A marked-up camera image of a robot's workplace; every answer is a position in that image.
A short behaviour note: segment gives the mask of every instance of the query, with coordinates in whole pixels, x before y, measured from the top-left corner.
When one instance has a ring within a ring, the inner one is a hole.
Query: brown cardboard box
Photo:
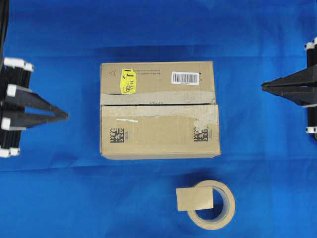
[[[137,75],[134,94],[120,92],[123,68]],[[199,85],[172,84],[172,72],[197,72]],[[100,100],[101,105],[214,104],[212,62],[103,63]]]
[[[121,94],[123,68],[137,72],[134,94]],[[145,69],[157,69],[160,76],[142,74]],[[199,73],[199,84],[172,84],[172,72]],[[100,150],[114,160],[221,154],[212,63],[102,64]]]

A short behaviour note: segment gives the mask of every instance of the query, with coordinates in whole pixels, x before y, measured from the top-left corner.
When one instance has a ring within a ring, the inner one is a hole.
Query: yellow sticker
[[[133,69],[123,68],[120,80],[121,94],[135,93],[137,87],[137,75]]]

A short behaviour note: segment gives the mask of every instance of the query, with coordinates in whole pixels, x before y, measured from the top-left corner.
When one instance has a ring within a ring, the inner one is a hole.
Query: white label
[[[172,72],[172,84],[199,85],[199,73]]]

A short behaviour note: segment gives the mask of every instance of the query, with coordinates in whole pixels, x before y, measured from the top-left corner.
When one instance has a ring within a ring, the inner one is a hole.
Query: tape roll
[[[223,208],[219,216],[211,220],[200,218],[196,211],[187,211],[190,219],[199,227],[206,230],[218,230],[226,226],[234,216],[236,203],[230,189],[221,182],[205,180],[195,185],[195,187],[210,186],[220,193],[223,200]]]

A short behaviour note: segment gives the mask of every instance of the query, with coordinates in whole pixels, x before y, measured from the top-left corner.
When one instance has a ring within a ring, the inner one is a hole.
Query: blue cloth
[[[316,237],[317,142],[301,107],[260,85],[306,67],[315,0],[12,0],[4,56],[68,121],[22,133],[0,160],[0,237]],[[100,64],[213,60],[222,155],[110,161],[99,154]],[[228,185],[231,223],[197,227],[176,187]]]

